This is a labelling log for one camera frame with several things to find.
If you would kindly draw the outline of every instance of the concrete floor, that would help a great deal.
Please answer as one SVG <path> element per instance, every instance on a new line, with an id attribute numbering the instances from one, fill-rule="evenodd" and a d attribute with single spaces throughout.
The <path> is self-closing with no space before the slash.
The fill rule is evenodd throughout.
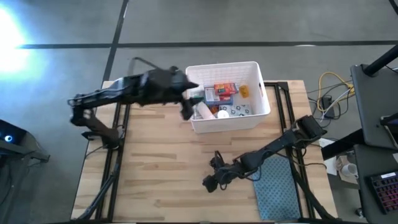
<path id="1" fill-rule="evenodd" d="M 3 0 L 2 21 L 11 24 L 0 47 L 16 44 L 111 43 L 122 0 Z M 120 43 L 209 41 L 396 40 L 398 16 L 386 0 L 135 0 L 128 5 Z M 370 63 L 392 46 L 225 47 L 119 49 L 110 80 L 125 76 L 132 57 L 161 67 L 257 61 L 265 80 L 304 80 L 318 88 L 325 71 L 349 79 L 349 67 Z M 12 223 L 62 222 L 70 218 L 87 141 L 68 119 L 68 98 L 100 87 L 109 49 L 1 50 L 0 118 L 30 131 L 51 154 L 24 182 Z M 145 70 L 137 65 L 136 72 Z M 338 83 L 325 77 L 323 85 Z M 342 89 L 331 94 L 338 97 Z M 317 93 L 309 94 L 316 98 Z M 355 98 L 333 121 L 328 137 L 360 128 Z M 339 217 L 358 221 L 357 191 L 332 184 Z M 343 201 L 349 198 L 350 203 Z"/>

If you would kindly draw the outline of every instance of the blue cloth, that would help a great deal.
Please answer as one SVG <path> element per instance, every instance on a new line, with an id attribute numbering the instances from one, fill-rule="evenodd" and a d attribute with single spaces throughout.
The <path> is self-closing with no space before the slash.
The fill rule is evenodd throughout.
<path id="1" fill-rule="evenodd" d="M 289 160 L 280 156 L 267 158 L 261 166 L 261 179 L 254 183 L 262 220 L 297 220 L 299 202 Z M 258 179 L 259 171 L 252 175 Z"/>

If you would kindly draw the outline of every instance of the wooden tabletop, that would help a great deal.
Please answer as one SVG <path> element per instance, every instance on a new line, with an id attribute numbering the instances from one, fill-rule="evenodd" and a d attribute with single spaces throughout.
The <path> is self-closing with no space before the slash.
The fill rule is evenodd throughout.
<path id="1" fill-rule="evenodd" d="M 104 82 L 103 87 L 111 83 Z M 304 82 L 288 83 L 295 117 L 311 114 Z M 143 108 L 132 105 L 114 222 L 261 222 L 252 182 L 236 179 L 227 190 L 218 189 L 211 194 L 201 182 L 213 172 L 208 163 L 215 150 L 222 153 L 226 162 L 231 162 L 232 158 L 260 149 L 280 137 L 275 92 L 273 88 L 266 90 L 271 113 L 264 122 L 254 129 L 223 133 L 195 134 L 191 123 L 180 117 L 179 105 Z M 115 105 L 99 107 L 96 116 L 111 126 L 114 109 Z M 90 142 L 88 152 L 100 145 L 101 141 Z M 98 193 L 105 157 L 106 151 L 99 150 L 85 160 L 72 218 L 81 215 Z M 304 161 L 323 162 L 321 150 L 308 147 Z M 307 166 L 306 169 L 311 191 L 337 217 L 325 168 Z M 107 200 L 104 214 L 108 211 Z M 300 201 L 307 217 L 302 192 Z"/>

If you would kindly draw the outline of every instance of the orange object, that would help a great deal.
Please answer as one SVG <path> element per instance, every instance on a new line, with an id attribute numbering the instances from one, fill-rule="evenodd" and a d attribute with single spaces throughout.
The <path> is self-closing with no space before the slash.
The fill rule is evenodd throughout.
<path id="1" fill-rule="evenodd" d="M 247 85 L 243 85 L 239 87 L 239 92 L 241 93 L 243 98 L 246 98 L 249 96 L 249 88 Z"/>
<path id="2" fill-rule="evenodd" d="M 214 89 L 218 96 L 229 96 L 238 92 L 235 83 L 215 84 Z"/>
<path id="3" fill-rule="evenodd" d="M 216 106 L 209 106 L 211 113 L 215 114 L 218 112 L 218 105 Z"/>

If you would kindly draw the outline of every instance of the wire bundle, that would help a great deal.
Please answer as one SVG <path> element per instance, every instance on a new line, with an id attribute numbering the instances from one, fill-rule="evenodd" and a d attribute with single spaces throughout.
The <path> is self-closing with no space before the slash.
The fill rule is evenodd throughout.
<path id="1" fill-rule="evenodd" d="M 322 79 L 323 79 L 323 77 L 325 75 L 334 75 L 335 77 L 337 77 L 340 80 L 341 83 L 322 88 Z M 323 128 L 329 126 L 333 119 L 340 119 L 340 117 L 342 115 L 344 115 L 345 113 L 348 112 L 348 109 L 349 109 L 348 99 L 355 95 L 354 85 L 350 83 L 351 81 L 352 80 L 348 80 L 348 81 L 343 80 L 336 73 L 325 72 L 319 77 L 319 81 L 318 81 L 319 89 L 307 92 L 307 93 L 313 93 L 315 91 L 318 92 L 318 98 L 316 100 L 314 100 L 312 98 L 309 98 L 309 97 L 308 97 L 308 99 L 310 100 L 310 102 L 316 104 L 315 109 L 312 111 L 312 115 L 314 115 L 317 110 L 322 113 L 322 116 L 320 118 L 315 118 L 315 119 L 319 119 L 321 122 L 325 119 L 325 115 L 330 109 L 333 109 L 334 106 L 338 107 L 338 115 L 335 116 L 334 118 L 329 118 L 329 123 L 326 124 L 325 126 L 322 126 Z M 335 88 L 338 88 L 339 86 L 345 86 L 345 87 L 347 87 L 347 90 L 343 94 L 341 94 L 336 100 L 334 100 L 333 103 L 328 108 L 322 108 L 322 106 L 320 104 L 320 101 L 322 100 L 322 98 L 324 98 L 324 97 L 330 97 L 331 98 L 331 95 L 328 95 L 329 92 L 331 92 Z M 325 94 L 323 94 L 321 96 L 321 93 L 322 93 L 321 90 L 326 89 L 326 88 L 330 88 L 330 89 Z M 346 110 L 344 112 L 341 112 L 340 102 L 343 101 L 343 100 L 346 100 L 346 105 L 347 106 L 346 106 Z"/>

